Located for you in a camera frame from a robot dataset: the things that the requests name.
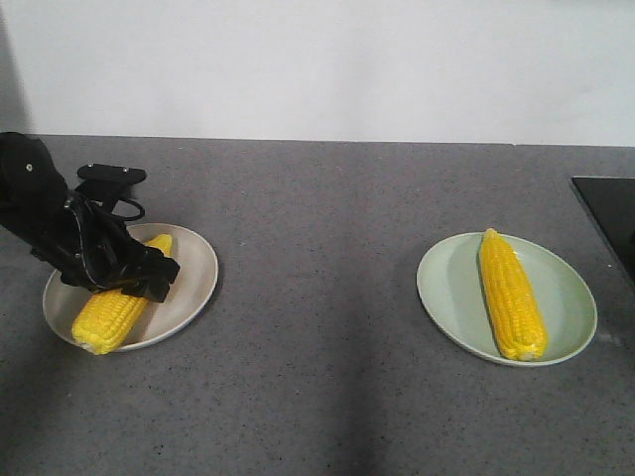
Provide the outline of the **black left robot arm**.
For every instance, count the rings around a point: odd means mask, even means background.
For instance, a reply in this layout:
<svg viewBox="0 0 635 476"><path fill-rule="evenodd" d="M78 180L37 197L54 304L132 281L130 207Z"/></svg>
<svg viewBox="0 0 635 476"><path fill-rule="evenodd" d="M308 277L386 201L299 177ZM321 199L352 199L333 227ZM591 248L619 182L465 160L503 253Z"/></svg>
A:
<svg viewBox="0 0 635 476"><path fill-rule="evenodd" d="M119 290L126 296L166 299L180 266L167 253L134 239L119 202L137 209L130 196L141 169L90 164L69 188L39 139L1 136L1 224L25 241L33 255L56 268L64 284L91 292Z"/></svg>

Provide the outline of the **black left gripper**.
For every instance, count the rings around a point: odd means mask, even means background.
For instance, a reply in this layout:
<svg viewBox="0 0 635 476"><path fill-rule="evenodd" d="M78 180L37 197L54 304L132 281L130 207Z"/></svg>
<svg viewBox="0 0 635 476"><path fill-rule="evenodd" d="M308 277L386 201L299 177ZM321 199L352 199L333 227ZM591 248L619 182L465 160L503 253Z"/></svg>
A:
<svg viewBox="0 0 635 476"><path fill-rule="evenodd" d="M121 217L82 195L69 195L49 227L51 263L62 281L89 291L121 293L164 302L180 265L172 245L142 245Z"/></svg>

